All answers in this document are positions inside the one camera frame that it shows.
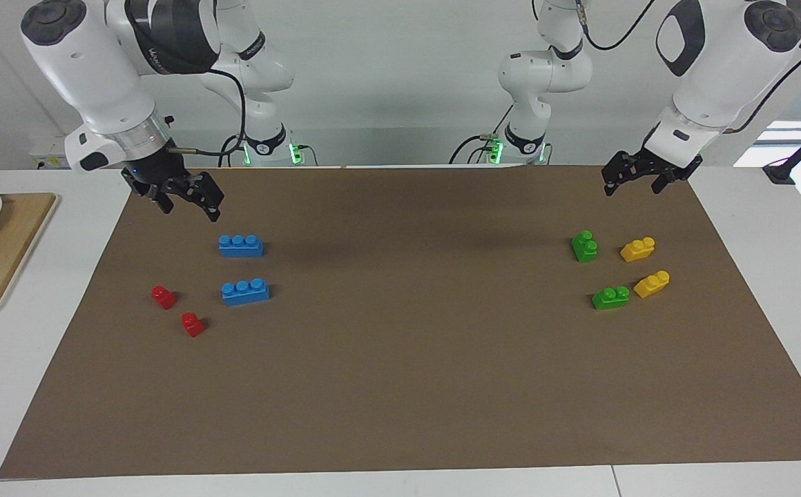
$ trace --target yellow toy brick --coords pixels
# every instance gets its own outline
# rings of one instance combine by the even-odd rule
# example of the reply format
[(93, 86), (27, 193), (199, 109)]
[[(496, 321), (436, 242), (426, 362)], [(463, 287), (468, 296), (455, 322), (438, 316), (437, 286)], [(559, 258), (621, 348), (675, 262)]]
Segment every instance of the yellow toy brick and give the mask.
[(655, 240), (647, 236), (642, 240), (634, 240), (634, 242), (625, 245), (621, 250), (621, 256), (626, 263), (632, 263), (650, 257), (654, 251)]
[(644, 299), (664, 290), (665, 286), (668, 286), (670, 282), (671, 275), (668, 271), (659, 271), (647, 277), (645, 280), (640, 281), (640, 283), (637, 283), (637, 286), (634, 286), (634, 291), (637, 292), (637, 295), (640, 295), (641, 299)]

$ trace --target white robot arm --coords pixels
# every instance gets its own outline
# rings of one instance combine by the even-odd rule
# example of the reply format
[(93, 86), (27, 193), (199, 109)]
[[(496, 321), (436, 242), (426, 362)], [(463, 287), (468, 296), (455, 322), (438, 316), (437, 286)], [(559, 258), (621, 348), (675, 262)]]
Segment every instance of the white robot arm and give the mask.
[[(589, 3), (584, 0), (583, 8)], [(547, 50), (515, 53), (499, 68), (499, 83), (514, 99), (508, 126), (501, 133), (503, 157), (517, 163), (532, 163), (541, 155), (551, 119), (546, 95), (578, 91), (593, 74), (590, 56), (583, 51), (584, 31), (575, 0), (545, 0), (539, 34), (548, 43)]]
[(244, 111), (238, 147), (249, 144), (259, 162), (298, 160), (265, 95), (289, 88), (293, 69), (266, 42), (247, 0), (43, 0), (28, 10), (21, 32), (45, 76), (81, 114), (82, 126), (66, 138), (70, 164), (127, 163), (122, 175), (133, 191), (166, 213), (171, 194), (215, 221), (220, 188), (207, 173), (190, 174), (177, 152), (231, 152), (176, 148), (142, 75), (199, 75)]
[(653, 192), (685, 180), (701, 150), (779, 79), (801, 41), (801, 0), (681, 0), (657, 34), (660, 57), (681, 78), (671, 103), (634, 155), (621, 151), (603, 169), (606, 194), (657, 175)]

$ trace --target white table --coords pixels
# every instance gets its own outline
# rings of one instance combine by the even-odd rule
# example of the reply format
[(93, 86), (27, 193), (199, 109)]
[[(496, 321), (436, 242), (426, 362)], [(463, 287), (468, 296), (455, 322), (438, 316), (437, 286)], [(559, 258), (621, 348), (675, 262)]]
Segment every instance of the white table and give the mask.
[[(801, 374), (801, 196), (760, 170), (704, 168), (691, 183)], [(39, 191), (61, 200), (0, 312), (0, 465), (128, 195), (116, 170), (0, 172), (0, 193)], [(786, 497), (801, 494), (801, 462), (0, 482), (13, 494)]]

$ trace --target building block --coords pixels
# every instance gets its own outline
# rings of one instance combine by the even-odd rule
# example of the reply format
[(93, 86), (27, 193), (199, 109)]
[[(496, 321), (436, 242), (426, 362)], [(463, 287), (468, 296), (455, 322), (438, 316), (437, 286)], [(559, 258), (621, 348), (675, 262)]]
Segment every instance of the building block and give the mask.
[(262, 257), (265, 246), (254, 235), (220, 236), (220, 254), (223, 257)]
[(167, 311), (173, 307), (173, 305), (177, 302), (176, 295), (173, 295), (168, 289), (165, 289), (163, 286), (156, 286), (152, 289), (152, 300), (154, 300), (158, 305), (161, 306), (161, 309)]
[(192, 338), (199, 336), (207, 329), (193, 312), (186, 312), (186, 314), (182, 315), (182, 326), (186, 328)]
[(664, 290), (665, 286), (668, 286), (670, 282), (671, 275), (668, 271), (659, 271), (637, 283), (637, 286), (634, 286), (634, 291), (637, 292), (637, 295), (640, 295), (641, 299), (644, 299)]
[(223, 285), (222, 293), (223, 302), (229, 307), (267, 301), (271, 298), (269, 286), (265, 284), (265, 280), (259, 278), (250, 282), (239, 281), (236, 285), (226, 283)]
[(624, 286), (619, 286), (618, 289), (606, 289), (594, 295), (592, 301), (594, 302), (594, 309), (597, 311), (618, 309), (628, 305), (628, 302), (630, 302), (630, 290)]
[(575, 236), (572, 240), (572, 249), (580, 263), (590, 263), (597, 258), (597, 243), (594, 242), (593, 233), (588, 230)]
[(634, 242), (625, 245), (621, 250), (621, 257), (624, 258), (626, 263), (632, 263), (650, 257), (654, 251), (655, 240), (647, 236), (642, 240), (634, 240)]

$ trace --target green led indicator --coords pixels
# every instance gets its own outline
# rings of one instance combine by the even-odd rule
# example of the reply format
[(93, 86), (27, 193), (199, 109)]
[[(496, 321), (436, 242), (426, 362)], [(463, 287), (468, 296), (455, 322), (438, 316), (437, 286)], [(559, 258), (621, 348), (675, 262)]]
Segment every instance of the green led indicator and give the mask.
[(490, 162), (492, 164), (499, 164), (502, 161), (502, 152), (505, 150), (505, 144), (501, 141), (495, 141), (492, 144), (492, 151), (490, 152)]
[(290, 158), (293, 160), (294, 166), (302, 164), (302, 152), (299, 151), (299, 148), (296, 148), (296, 145), (290, 144)]

